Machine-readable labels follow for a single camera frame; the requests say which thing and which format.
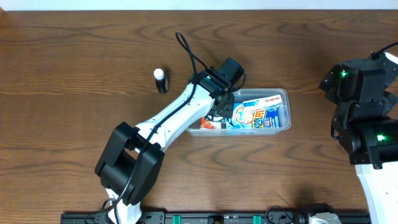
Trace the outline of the red Panadol box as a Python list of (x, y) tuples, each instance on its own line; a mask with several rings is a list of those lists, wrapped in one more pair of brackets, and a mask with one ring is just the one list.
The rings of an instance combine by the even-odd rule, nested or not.
[(216, 117), (213, 120), (202, 117), (200, 120), (200, 129), (221, 129), (224, 124), (222, 117)]

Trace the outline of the dark bottle white cap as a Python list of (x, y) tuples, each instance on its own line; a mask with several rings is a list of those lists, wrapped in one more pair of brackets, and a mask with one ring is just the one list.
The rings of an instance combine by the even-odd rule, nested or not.
[(165, 94), (169, 90), (169, 81), (165, 72), (161, 68), (156, 68), (154, 70), (154, 78), (156, 87), (161, 94)]

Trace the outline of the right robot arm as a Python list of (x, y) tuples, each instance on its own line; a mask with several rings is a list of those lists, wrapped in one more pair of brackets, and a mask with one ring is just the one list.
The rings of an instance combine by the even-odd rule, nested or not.
[(389, 87), (397, 57), (388, 52), (337, 63), (319, 84), (336, 105), (331, 136), (348, 153), (364, 190), (372, 223), (397, 223), (397, 105)]

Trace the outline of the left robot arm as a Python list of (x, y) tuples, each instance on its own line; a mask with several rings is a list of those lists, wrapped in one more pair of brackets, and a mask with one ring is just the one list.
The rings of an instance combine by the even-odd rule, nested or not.
[(113, 130), (95, 167), (109, 193), (111, 205), (101, 212), (107, 223), (137, 223), (139, 204), (153, 188), (167, 148), (196, 120), (220, 115), (245, 78), (243, 67), (227, 58), (219, 69), (194, 73), (181, 95), (151, 119)]

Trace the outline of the blue Kool Fever box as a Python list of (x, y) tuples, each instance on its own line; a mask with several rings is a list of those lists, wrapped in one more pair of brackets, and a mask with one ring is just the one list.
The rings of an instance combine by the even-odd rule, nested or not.
[(233, 116), (226, 120), (227, 129), (267, 129), (279, 127), (279, 106), (245, 112), (241, 103), (235, 103)]

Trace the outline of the white blue Panadol box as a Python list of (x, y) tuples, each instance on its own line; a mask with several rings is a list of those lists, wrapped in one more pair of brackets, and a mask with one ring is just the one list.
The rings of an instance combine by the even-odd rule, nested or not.
[(268, 96), (264, 98), (257, 98), (242, 102), (243, 108), (246, 110), (259, 110), (262, 108), (271, 108), (282, 103), (280, 95)]

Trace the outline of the clear plastic container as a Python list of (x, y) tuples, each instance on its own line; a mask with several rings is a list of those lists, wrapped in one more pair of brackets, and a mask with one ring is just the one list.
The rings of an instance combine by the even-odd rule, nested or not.
[[(192, 136), (242, 136), (242, 135), (275, 135), (280, 131), (289, 129), (291, 126), (290, 120), (290, 106), (288, 94), (284, 89), (281, 88), (258, 88), (258, 89), (240, 89), (234, 92), (234, 103), (241, 103), (248, 100), (254, 100), (257, 98), (264, 98), (268, 96), (280, 95), (282, 103), (279, 106), (279, 128), (267, 128), (267, 129), (227, 129), (226, 119), (221, 129), (200, 129), (200, 119), (191, 124), (187, 131)], [(245, 112), (257, 111), (257, 110), (246, 110)]]

